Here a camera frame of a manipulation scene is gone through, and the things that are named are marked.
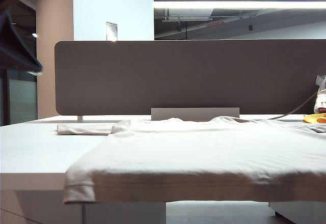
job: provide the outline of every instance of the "fluorescent light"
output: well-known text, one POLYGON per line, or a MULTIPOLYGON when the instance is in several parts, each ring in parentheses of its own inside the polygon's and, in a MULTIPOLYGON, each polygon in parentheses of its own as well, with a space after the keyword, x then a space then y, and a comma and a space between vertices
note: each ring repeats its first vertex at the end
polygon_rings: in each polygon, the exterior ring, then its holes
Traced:
POLYGON ((326 9, 326 2, 157 1, 156 9, 326 9))

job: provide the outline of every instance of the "gray floor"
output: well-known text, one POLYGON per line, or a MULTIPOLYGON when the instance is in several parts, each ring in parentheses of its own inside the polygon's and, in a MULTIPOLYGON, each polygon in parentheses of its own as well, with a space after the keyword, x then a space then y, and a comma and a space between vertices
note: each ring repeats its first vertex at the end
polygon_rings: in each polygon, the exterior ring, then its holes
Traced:
POLYGON ((268 203, 178 201, 167 203, 167 224, 292 224, 276 217, 268 203))

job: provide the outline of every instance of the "privacy screen panel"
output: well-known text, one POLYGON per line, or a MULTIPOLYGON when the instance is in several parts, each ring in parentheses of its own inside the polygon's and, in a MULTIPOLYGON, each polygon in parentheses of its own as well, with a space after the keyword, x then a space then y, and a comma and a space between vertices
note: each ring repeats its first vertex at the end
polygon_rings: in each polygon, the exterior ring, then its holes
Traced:
MULTIPOLYGON (((55 47, 61 115, 149 115, 152 107, 283 114, 326 74, 326 40, 70 41, 55 47)), ((297 113, 313 113, 314 99, 297 113)))

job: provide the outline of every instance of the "folded white cloth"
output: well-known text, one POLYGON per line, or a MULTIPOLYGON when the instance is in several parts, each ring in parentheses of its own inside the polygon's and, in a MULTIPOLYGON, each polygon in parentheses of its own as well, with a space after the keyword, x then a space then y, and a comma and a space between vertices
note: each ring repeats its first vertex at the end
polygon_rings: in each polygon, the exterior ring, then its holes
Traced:
POLYGON ((66 173, 65 203, 326 201, 321 125, 124 121, 66 173))
POLYGON ((58 124, 58 135, 108 135, 113 123, 101 124, 58 124))

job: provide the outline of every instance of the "white pillar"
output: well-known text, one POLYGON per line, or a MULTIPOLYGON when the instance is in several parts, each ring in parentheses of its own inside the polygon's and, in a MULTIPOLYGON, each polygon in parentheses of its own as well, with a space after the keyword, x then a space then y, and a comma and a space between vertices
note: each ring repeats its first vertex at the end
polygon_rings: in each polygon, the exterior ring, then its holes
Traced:
POLYGON ((74 40, 106 40, 106 22, 118 40, 154 40, 153 0, 73 0, 74 40))
POLYGON ((43 65, 38 76, 38 117, 57 115, 55 97, 55 44, 73 40, 73 1, 36 0, 37 58, 43 65))

